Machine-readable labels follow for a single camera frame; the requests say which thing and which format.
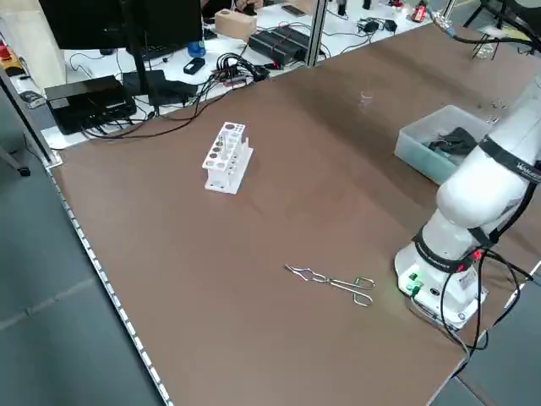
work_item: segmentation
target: metal frame pole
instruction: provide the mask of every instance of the metal frame pole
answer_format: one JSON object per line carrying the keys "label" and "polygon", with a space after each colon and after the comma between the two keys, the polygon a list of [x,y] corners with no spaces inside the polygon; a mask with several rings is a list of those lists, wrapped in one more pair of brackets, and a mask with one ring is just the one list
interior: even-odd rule
{"label": "metal frame pole", "polygon": [[328,0],[316,0],[314,5],[314,17],[312,18],[312,30],[310,31],[310,41],[308,44],[308,53],[306,55],[306,66],[313,68],[318,62],[321,48],[321,35],[325,25],[325,13],[327,11]]}
{"label": "metal frame pole", "polygon": [[453,11],[453,8],[455,7],[456,0],[449,0],[447,5],[445,6],[445,11],[443,12],[443,16],[446,19],[449,19],[451,16],[451,12]]}

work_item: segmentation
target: computer monitor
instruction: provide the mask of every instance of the computer monitor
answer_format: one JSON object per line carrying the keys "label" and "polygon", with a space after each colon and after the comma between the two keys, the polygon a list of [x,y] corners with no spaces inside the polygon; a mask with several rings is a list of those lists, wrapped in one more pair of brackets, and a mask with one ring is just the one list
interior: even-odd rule
{"label": "computer monitor", "polygon": [[[61,49],[128,47],[122,0],[40,0]],[[187,45],[202,39],[200,0],[130,0],[142,45]]]}
{"label": "computer monitor", "polygon": [[203,38],[200,0],[39,0],[61,49],[127,47],[137,73],[123,76],[134,95],[167,104],[160,70],[145,71],[142,45],[184,46]]}

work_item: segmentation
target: keyboard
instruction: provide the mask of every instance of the keyboard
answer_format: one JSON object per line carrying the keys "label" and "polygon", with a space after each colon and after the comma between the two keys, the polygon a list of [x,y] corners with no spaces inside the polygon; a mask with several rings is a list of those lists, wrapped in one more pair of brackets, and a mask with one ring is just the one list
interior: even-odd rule
{"label": "keyboard", "polygon": [[171,55],[172,53],[179,51],[181,49],[185,48],[182,45],[151,45],[148,48],[147,47],[141,47],[141,54],[143,56],[143,60],[145,62],[150,61],[151,59],[161,58],[168,55]]}

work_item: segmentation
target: power adapter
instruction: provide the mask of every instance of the power adapter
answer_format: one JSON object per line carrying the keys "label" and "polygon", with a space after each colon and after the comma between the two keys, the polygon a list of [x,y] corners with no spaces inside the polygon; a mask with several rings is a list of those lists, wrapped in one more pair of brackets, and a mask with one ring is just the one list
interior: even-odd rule
{"label": "power adapter", "polygon": [[385,28],[386,30],[390,32],[396,32],[398,25],[392,19],[386,19],[385,23],[383,23],[383,28]]}
{"label": "power adapter", "polygon": [[380,25],[378,24],[377,21],[369,21],[368,23],[364,25],[363,31],[366,32],[367,34],[372,34],[376,32],[379,28],[380,28]]}

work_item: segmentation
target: translucent plastic box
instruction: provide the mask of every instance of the translucent plastic box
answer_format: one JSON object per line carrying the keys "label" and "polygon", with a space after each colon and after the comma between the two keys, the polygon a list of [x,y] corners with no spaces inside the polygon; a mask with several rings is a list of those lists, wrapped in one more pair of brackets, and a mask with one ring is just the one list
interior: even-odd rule
{"label": "translucent plastic box", "polygon": [[479,142],[492,125],[456,106],[445,106],[400,130],[395,155],[437,184],[443,184],[457,164],[430,150],[426,145],[439,135],[449,134],[457,127],[465,129]]}

